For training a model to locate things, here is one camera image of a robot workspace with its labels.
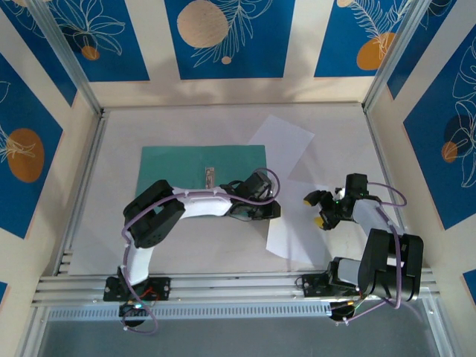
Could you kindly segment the green paper folder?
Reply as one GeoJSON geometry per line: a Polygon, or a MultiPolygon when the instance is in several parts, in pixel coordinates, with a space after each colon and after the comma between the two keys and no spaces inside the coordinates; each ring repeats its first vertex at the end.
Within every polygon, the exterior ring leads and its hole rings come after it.
{"type": "Polygon", "coordinates": [[[203,190],[205,168],[215,169],[215,187],[233,180],[246,180],[264,168],[262,146],[143,147],[136,197],[158,180],[173,187],[203,190]]]}

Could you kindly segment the wide aluminium extrusion rail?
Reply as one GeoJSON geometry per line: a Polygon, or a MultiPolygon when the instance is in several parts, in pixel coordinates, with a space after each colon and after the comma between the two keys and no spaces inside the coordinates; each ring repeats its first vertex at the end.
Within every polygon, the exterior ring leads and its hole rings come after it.
{"type": "MultiPolygon", "coordinates": [[[[304,299],[297,272],[242,274],[172,274],[170,303],[287,302],[304,299]]],[[[104,304],[106,275],[41,277],[31,306],[104,304]]]]}

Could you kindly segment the aluminium corner post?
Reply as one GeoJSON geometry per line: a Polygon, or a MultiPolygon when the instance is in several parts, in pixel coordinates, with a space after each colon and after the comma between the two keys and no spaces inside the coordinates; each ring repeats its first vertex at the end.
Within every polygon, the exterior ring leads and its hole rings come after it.
{"type": "Polygon", "coordinates": [[[93,113],[102,118],[103,108],[47,4],[43,0],[25,0],[25,3],[78,92],[81,93],[93,113]]]}
{"type": "Polygon", "coordinates": [[[388,78],[393,73],[396,64],[403,55],[408,46],[414,32],[419,26],[431,0],[412,0],[408,12],[402,19],[402,23],[396,32],[396,35],[388,49],[382,65],[376,72],[376,76],[362,101],[363,112],[367,115],[375,102],[378,100],[380,93],[385,88],[388,78]]]}

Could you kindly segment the aluminium frame bar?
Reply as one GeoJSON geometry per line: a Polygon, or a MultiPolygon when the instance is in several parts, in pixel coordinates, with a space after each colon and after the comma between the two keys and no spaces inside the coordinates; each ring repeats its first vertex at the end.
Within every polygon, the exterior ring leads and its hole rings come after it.
{"type": "Polygon", "coordinates": [[[49,307],[31,307],[14,357],[37,357],[48,323],[49,307]]]}
{"type": "Polygon", "coordinates": [[[439,357],[460,357],[460,345],[454,334],[449,315],[439,295],[427,295],[423,299],[439,357]]]}

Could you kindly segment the black controller box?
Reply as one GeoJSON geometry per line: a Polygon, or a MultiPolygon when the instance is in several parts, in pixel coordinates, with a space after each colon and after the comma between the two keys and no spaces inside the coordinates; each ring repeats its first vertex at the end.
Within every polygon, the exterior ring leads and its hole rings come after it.
{"type": "Polygon", "coordinates": [[[336,322],[348,320],[356,316],[356,310],[363,304],[363,300],[347,300],[330,304],[330,318],[336,322]]]}
{"type": "Polygon", "coordinates": [[[119,306],[118,316],[126,328],[135,328],[146,321],[148,313],[139,303],[124,303],[119,306]]]}

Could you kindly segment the white paper sheet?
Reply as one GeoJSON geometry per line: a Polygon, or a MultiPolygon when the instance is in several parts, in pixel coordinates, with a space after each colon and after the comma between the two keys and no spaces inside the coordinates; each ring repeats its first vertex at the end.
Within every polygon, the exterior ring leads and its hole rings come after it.
{"type": "Polygon", "coordinates": [[[313,191],[328,189],[319,184],[281,181],[277,197],[281,215],[269,222],[266,250],[295,263],[325,268],[330,261],[328,234],[315,223],[317,208],[305,204],[304,198],[313,191]]]}
{"type": "Polygon", "coordinates": [[[269,115],[248,144],[265,147],[267,168],[283,181],[289,177],[314,137],[312,132],[269,115]]]}

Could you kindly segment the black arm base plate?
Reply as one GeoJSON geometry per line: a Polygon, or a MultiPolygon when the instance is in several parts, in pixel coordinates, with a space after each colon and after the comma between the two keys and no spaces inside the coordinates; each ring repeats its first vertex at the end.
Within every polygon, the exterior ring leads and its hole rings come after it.
{"type": "MultiPolygon", "coordinates": [[[[170,295],[169,277],[149,277],[144,282],[132,285],[136,295],[146,302],[166,301],[170,295]]],[[[103,293],[106,302],[126,302],[135,300],[125,280],[122,277],[108,277],[103,293]]]]}
{"type": "Polygon", "coordinates": [[[363,296],[356,285],[337,280],[327,273],[303,274],[300,280],[305,298],[361,298],[363,296]]]}

